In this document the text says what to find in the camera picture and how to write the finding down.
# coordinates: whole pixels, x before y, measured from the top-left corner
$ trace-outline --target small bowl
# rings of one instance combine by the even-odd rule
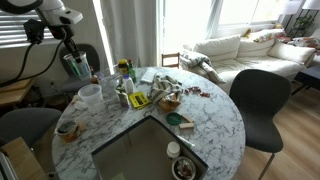
[[[187,177],[184,177],[181,171],[179,170],[180,168],[182,168],[181,167],[183,165],[182,163],[185,164],[185,167],[183,168],[184,168],[184,172],[188,173]],[[173,177],[176,180],[193,180],[196,176],[196,166],[191,161],[191,159],[185,156],[180,156],[174,159],[172,162],[171,170],[172,170]]]
[[[57,129],[58,136],[66,143],[74,141],[80,135],[80,128],[74,121],[68,121]]]

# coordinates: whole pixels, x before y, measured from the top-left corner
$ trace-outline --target small dish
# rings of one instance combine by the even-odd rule
[[[176,180],[193,180],[196,176],[196,166],[185,156],[174,159],[171,169]]]
[[[175,112],[169,113],[166,117],[170,125],[179,125],[181,123],[181,115]]]

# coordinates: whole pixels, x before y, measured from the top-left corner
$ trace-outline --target marble table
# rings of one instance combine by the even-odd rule
[[[204,179],[232,179],[240,165],[245,148],[245,130],[242,117],[229,98],[218,86],[196,74],[172,69],[155,68],[182,83],[183,88],[199,86],[210,97],[198,94],[183,94],[181,105],[175,110],[194,120],[193,130],[180,130],[169,125],[158,105],[149,105],[141,110],[122,108],[114,93],[105,92],[105,111],[90,114],[88,110],[77,110],[69,105],[58,125],[68,120],[82,120],[87,130],[75,141],[64,143],[58,136],[52,142],[53,161],[59,177],[64,179],[99,179],[91,153],[120,132],[148,115],[160,120],[176,135],[180,135],[195,147],[191,149],[209,166]],[[136,70],[136,88],[148,94],[150,84],[140,82],[147,68]]]

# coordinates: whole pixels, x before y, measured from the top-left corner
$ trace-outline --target lid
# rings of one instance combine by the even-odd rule
[[[179,125],[181,123],[181,115],[175,112],[169,113],[166,119],[170,125]]]
[[[180,155],[180,145],[175,141],[170,142],[167,147],[167,154],[171,158],[178,157]]]
[[[129,79],[129,77],[130,77],[129,74],[124,74],[124,75],[123,75],[123,78],[124,78],[124,79]]]
[[[127,60],[126,59],[120,59],[119,60],[119,64],[126,64],[127,63]]]

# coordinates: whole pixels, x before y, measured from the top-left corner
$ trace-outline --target green object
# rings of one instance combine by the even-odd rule
[[[115,177],[113,177],[111,180],[126,180],[123,173],[117,174]]]
[[[312,16],[303,16],[296,18],[296,25],[295,28],[299,30],[305,30],[309,25],[312,24]]]
[[[181,123],[181,115],[175,112],[169,113],[166,119],[170,125],[179,125]]]
[[[136,82],[137,78],[136,78],[136,71],[134,70],[133,68],[133,65],[132,65],[132,60],[129,59],[128,60],[128,64],[129,64],[129,74],[130,74],[130,77],[132,79],[133,82]]]

